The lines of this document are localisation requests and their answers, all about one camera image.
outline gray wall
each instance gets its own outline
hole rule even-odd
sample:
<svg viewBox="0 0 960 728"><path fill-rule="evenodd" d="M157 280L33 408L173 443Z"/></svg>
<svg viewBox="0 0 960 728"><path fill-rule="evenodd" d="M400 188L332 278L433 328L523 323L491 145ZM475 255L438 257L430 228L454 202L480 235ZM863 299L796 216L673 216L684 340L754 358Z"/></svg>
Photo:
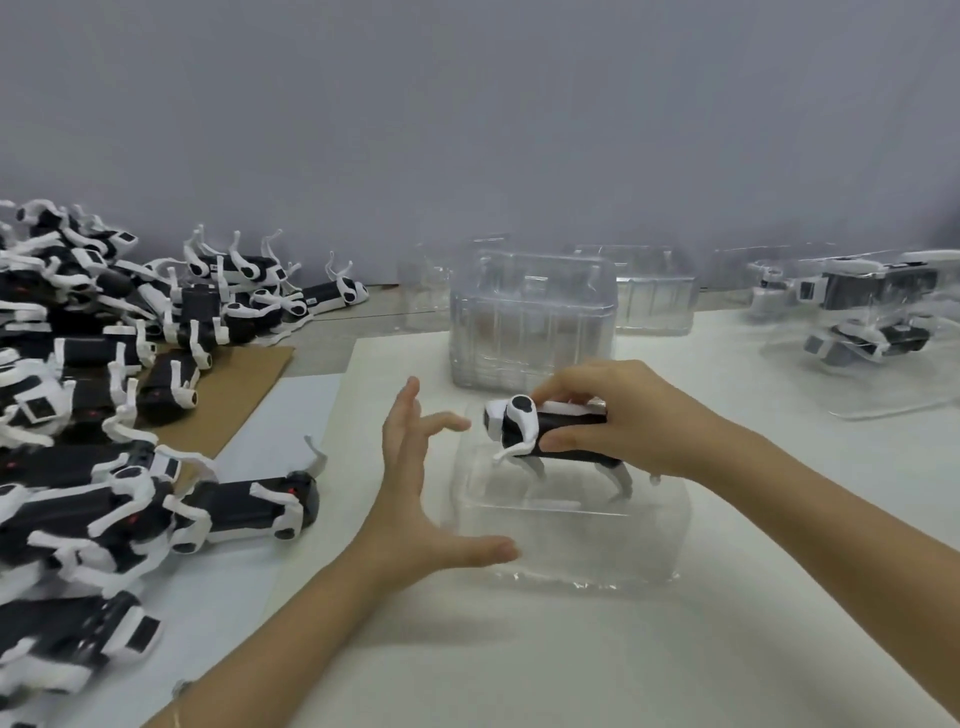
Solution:
<svg viewBox="0 0 960 728"><path fill-rule="evenodd" d="M32 0L0 196L151 252L282 227L371 282L418 240L949 241L955 0Z"/></svg>

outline forearm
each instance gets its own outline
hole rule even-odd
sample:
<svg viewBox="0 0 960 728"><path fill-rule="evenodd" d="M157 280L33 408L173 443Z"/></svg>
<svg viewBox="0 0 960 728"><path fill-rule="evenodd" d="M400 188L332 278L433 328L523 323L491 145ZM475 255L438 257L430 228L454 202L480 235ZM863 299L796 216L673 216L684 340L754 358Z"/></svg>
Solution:
<svg viewBox="0 0 960 728"><path fill-rule="evenodd" d="M960 553L738 430L701 481L960 718Z"/></svg>
<svg viewBox="0 0 960 728"><path fill-rule="evenodd" d="M382 597L348 549L179 699L181 728L281 728ZM167 706L144 728L173 728Z"/></svg>

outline left hand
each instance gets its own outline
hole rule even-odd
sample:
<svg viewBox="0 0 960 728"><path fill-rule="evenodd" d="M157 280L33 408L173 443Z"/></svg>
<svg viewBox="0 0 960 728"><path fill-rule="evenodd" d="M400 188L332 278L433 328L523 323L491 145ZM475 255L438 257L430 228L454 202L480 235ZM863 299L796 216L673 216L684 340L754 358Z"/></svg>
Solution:
<svg viewBox="0 0 960 728"><path fill-rule="evenodd" d="M420 503L423 462L431 436L443 429L463 432L469 420L452 412L422 417L411 376L396 396L383 424L383 483L348 551L371 569L385 592L409 587L442 569L486 567L519 556L505 536L466 537L443 530L427 518Z"/></svg>

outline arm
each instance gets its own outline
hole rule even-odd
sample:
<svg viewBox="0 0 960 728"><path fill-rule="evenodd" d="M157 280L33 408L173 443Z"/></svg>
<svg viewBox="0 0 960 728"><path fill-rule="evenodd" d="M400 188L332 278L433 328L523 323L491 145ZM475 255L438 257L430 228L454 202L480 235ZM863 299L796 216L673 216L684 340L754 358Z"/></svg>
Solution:
<svg viewBox="0 0 960 728"><path fill-rule="evenodd" d="M467 429L469 422L449 412L421 417L419 389L411 378L383 425L383 484L353 542L144 728L281 728L387 596L436 570L517 558L510 539L454 536L423 513L429 438L442 429Z"/></svg>
<svg viewBox="0 0 960 728"><path fill-rule="evenodd" d="M543 436L649 473L695 480L776 541L954 717L960 719L960 553L711 412L641 362L564 370L533 393L607 402L608 423Z"/></svg>

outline hand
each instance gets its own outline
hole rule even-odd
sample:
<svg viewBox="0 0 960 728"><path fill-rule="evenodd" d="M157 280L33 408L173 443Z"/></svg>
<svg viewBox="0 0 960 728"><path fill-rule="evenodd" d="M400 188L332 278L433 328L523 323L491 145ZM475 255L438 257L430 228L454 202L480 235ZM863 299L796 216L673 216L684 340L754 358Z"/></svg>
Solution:
<svg viewBox="0 0 960 728"><path fill-rule="evenodd" d="M702 481L740 429L667 383L641 361L594 361L557 372L531 394L607 404L605 425L561 427L543 435L548 452L585 449L625 460L651 475Z"/></svg>
<svg viewBox="0 0 960 728"><path fill-rule="evenodd" d="M348 551L374 571L386 592L404 589L434 571L503 564L519 556L504 536L455 536L423 513L423 461L429 439L443 429L462 432L469 420L452 412L420 416L420 382L411 376L383 424L383 483Z"/></svg>

